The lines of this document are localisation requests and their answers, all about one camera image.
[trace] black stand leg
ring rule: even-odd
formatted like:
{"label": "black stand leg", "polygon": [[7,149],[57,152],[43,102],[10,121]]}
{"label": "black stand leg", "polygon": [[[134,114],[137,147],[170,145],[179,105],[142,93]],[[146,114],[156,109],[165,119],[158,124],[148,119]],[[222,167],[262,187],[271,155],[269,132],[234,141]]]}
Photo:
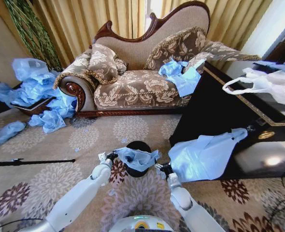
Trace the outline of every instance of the black stand leg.
{"label": "black stand leg", "polygon": [[75,159],[69,160],[47,160],[47,161],[21,161],[23,159],[12,159],[12,161],[5,161],[0,162],[0,167],[2,166],[20,166],[20,165],[27,165],[27,164],[42,164],[42,163],[65,163],[65,162],[72,162],[74,163]]}

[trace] white wall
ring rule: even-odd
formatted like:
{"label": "white wall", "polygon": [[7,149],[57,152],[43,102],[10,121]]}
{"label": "white wall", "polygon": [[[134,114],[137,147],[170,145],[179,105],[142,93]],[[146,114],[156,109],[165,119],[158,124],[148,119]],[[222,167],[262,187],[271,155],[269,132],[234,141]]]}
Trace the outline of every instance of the white wall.
{"label": "white wall", "polygon": [[285,29],[285,0],[273,0],[242,51],[264,57],[267,50]]}
{"label": "white wall", "polygon": [[5,82],[11,87],[19,84],[20,81],[15,78],[12,69],[12,61],[14,58],[26,57],[27,55],[0,17],[0,82]]}

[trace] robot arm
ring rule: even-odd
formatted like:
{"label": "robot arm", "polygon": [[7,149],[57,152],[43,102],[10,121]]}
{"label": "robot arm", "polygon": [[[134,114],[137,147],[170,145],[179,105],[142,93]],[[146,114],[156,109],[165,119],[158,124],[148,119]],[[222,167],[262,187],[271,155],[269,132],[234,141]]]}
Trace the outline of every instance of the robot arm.
{"label": "robot arm", "polygon": [[167,179],[171,189],[171,202],[185,219],[192,232],[224,232],[224,229],[210,214],[191,197],[190,193],[178,180],[176,173],[171,173]]}
{"label": "robot arm", "polygon": [[59,232],[70,225],[92,201],[100,186],[108,182],[112,163],[113,158],[102,161],[100,165],[94,168],[91,176],[79,181],[54,205],[42,222],[20,231]]}

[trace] black round object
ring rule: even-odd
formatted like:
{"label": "black round object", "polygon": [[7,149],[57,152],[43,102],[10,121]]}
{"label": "black round object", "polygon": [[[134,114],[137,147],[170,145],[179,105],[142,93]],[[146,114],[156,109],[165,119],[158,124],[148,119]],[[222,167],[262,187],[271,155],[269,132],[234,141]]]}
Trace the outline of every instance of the black round object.
{"label": "black round object", "polygon": [[[148,146],[148,144],[146,144],[143,141],[133,141],[133,142],[129,143],[127,145],[127,147],[134,149],[134,150],[141,150],[141,151],[146,151],[146,152],[151,153],[151,148]],[[126,164],[125,164],[125,167],[126,167],[127,173],[133,177],[142,177],[143,175],[145,175],[147,173],[147,171],[149,169],[149,168],[147,168],[143,172],[139,172],[135,169],[128,167]]]}

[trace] patterned carpet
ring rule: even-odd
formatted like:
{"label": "patterned carpet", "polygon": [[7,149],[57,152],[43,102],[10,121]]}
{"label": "patterned carpet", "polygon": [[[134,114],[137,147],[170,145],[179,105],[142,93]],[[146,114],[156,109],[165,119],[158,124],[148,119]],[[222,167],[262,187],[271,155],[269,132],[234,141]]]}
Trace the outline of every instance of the patterned carpet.
{"label": "patterned carpet", "polygon": [[[0,223],[21,218],[43,218],[55,202],[99,163],[98,153],[142,140],[168,161],[169,136],[179,115],[114,116],[96,120],[67,119],[67,127],[45,134],[40,127],[26,128],[0,146],[0,161],[76,159],[75,163],[0,167]],[[28,117],[12,109],[0,115],[0,127]],[[200,181],[183,184],[226,230],[231,232],[285,232],[285,189],[279,178]],[[66,232],[106,232],[120,218],[149,214],[163,218],[176,231],[188,232],[170,202],[170,191],[152,168],[141,178],[130,177],[117,160],[110,183]],[[272,217],[275,209],[281,211]],[[14,232],[38,221],[4,227]]]}

